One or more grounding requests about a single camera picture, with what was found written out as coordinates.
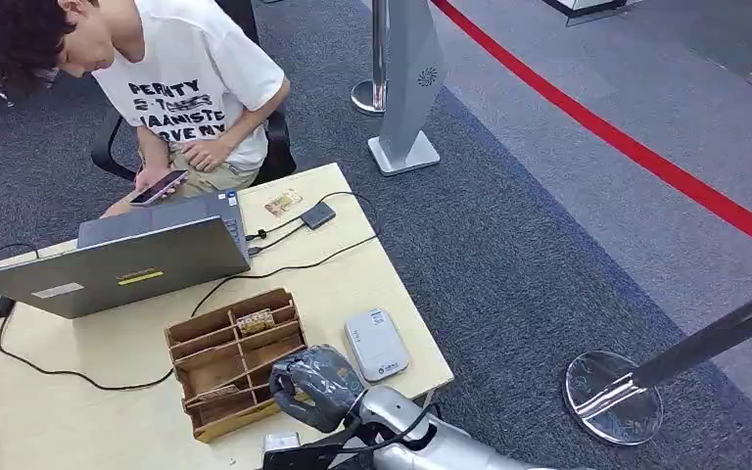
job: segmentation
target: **laptop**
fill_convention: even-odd
[[[84,222],[76,249],[0,268],[0,294],[78,318],[249,270],[237,195]]]

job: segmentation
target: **red barrier rope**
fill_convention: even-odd
[[[740,206],[710,185],[671,163],[645,147],[618,127],[607,122],[581,103],[549,83],[529,66],[514,57],[503,46],[485,34],[476,24],[459,12],[448,0],[431,0],[434,5],[459,26],[471,39],[497,59],[518,78],[526,82],[543,98],[557,106],[564,113],[604,142],[643,166],[662,181],[673,186],[708,211],[733,225],[752,238],[752,212]]]

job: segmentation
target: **wooden organizer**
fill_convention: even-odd
[[[237,320],[269,309],[274,327],[243,335]],[[269,391],[277,360],[306,348],[293,296],[275,289],[165,329],[194,437],[208,443],[280,408]]]

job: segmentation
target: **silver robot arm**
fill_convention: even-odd
[[[353,437],[369,444],[359,451],[372,451],[378,470],[549,470],[500,455],[431,413],[423,416],[423,408],[391,387],[368,389],[326,345],[276,362],[269,388],[281,409],[299,421],[328,434],[344,423],[345,431],[336,442],[305,446],[296,433],[267,436],[264,470],[329,468],[337,454],[356,452],[342,449]],[[297,400],[296,390],[311,402]]]
[[[396,434],[408,429],[422,408],[396,390],[375,386],[354,410],[363,425],[380,424]],[[373,452],[378,470],[538,470],[500,455],[465,431],[432,414],[426,415],[402,440]]]

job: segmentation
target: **desk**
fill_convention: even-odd
[[[249,232],[280,222],[263,205],[289,188],[304,200],[285,217],[306,210],[327,193],[350,191],[335,164],[244,190],[239,200]],[[373,234],[355,198],[333,196],[327,203],[336,211],[336,218],[315,232],[300,230],[263,252],[253,261],[251,273],[323,259]],[[75,241],[71,241],[41,252],[45,256],[74,247]],[[7,262],[29,258],[31,255],[22,255]],[[188,317],[212,286],[191,287],[77,320],[17,305],[5,333],[5,346],[45,368],[79,370],[105,385],[154,380],[169,369],[164,328]],[[378,240],[316,268],[227,283],[201,311],[276,287],[293,294],[309,344],[327,343],[348,357],[353,355],[344,341],[344,320],[375,306],[388,311],[411,362],[386,384],[403,394],[423,396],[453,380]],[[322,437],[278,413],[204,445],[192,438],[181,397],[173,377],[150,390],[102,392],[73,377],[41,375],[0,353],[0,469],[249,470],[260,467],[266,434],[298,431],[303,443]]]

